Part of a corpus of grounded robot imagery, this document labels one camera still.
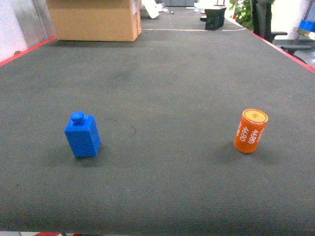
battery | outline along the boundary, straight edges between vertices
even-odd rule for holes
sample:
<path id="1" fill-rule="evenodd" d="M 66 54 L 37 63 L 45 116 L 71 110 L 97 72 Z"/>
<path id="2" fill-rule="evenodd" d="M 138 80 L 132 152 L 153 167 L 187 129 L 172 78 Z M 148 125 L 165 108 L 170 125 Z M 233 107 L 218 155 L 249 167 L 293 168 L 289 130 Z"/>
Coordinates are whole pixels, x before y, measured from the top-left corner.
<path id="1" fill-rule="evenodd" d="M 244 110 L 234 139 L 235 148 L 243 153 L 254 152 L 267 122 L 268 116 L 264 112 Z"/>

green plant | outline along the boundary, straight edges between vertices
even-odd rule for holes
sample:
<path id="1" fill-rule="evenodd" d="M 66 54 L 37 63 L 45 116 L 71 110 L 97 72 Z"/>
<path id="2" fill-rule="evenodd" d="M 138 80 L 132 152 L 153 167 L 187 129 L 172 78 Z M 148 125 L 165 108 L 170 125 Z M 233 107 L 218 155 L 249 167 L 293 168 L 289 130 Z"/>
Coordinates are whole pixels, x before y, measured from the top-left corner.
<path id="1" fill-rule="evenodd" d="M 232 6 L 230 10 L 233 10 L 235 7 L 235 21 L 246 27 L 249 30 L 253 29 L 252 26 L 252 8 L 251 8 L 251 0 L 230 0 Z"/>

blue bottle cap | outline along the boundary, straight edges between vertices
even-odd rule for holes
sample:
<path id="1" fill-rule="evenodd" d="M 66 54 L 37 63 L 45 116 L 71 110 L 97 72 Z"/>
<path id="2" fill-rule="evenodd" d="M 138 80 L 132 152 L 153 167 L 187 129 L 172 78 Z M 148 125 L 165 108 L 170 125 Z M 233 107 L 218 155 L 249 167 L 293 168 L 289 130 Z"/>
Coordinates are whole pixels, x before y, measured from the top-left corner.
<path id="1" fill-rule="evenodd" d="M 83 112 L 74 112 L 71 114 L 70 119 L 73 121 L 74 125 L 78 125 L 83 121 Z"/>

blue plastic bottle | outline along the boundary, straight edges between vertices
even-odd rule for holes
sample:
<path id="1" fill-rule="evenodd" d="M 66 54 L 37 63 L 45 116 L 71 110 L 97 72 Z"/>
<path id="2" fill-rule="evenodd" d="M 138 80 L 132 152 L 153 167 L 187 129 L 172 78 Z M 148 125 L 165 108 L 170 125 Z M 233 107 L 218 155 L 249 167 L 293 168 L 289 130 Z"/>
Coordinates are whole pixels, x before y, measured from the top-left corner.
<path id="1" fill-rule="evenodd" d="M 96 156 L 100 138 L 93 116 L 83 112 L 74 112 L 64 129 L 71 150 L 76 157 Z"/>

white tape line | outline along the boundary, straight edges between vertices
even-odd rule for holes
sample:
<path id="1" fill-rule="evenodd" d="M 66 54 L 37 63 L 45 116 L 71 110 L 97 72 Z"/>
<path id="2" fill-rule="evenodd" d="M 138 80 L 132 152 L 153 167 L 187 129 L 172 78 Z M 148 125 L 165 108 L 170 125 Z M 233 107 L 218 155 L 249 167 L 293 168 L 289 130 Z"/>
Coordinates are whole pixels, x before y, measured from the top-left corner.
<path id="1" fill-rule="evenodd" d="M 193 31 L 193 32 L 209 31 L 209 30 L 205 30 L 205 29 L 142 29 L 142 30 Z M 245 30 L 245 28 L 242 28 L 242 29 L 222 29 L 222 30 L 216 30 L 216 31 L 242 31 L 242 30 Z"/>

